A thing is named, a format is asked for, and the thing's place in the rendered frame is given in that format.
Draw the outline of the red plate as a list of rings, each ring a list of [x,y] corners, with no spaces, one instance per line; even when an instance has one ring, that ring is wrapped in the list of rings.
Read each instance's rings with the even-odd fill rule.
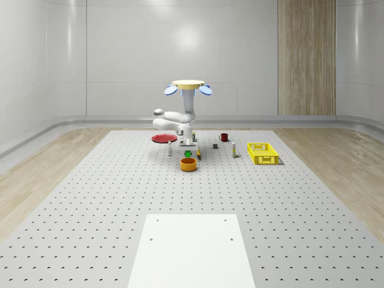
[[[152,136],[152,141],[155,143],[168,143],[177,140],[177,136],[173,134],[157,134]]]

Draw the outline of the yellow bowl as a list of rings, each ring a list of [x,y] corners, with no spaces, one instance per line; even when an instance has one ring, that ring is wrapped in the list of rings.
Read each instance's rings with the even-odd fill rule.
[[[180,160],[180,168],[186,172],[192,172],[197,169],[197,160],[195,158],[187,157]]]

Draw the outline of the yellow basket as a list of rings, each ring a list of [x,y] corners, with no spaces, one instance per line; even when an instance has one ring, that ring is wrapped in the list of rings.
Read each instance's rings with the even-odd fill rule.
[[[278,153],[269,143],[247,143],[247,152],[254,164],[278,164]]]

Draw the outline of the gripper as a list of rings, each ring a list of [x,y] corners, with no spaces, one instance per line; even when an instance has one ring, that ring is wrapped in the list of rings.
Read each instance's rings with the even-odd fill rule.
[[[191,151],[197,153],[199,151],[198,141],[193,141],[191,144],[187,145],[184,143],[184,140],[181,139],[178,143],[178,149],[180,151]]]

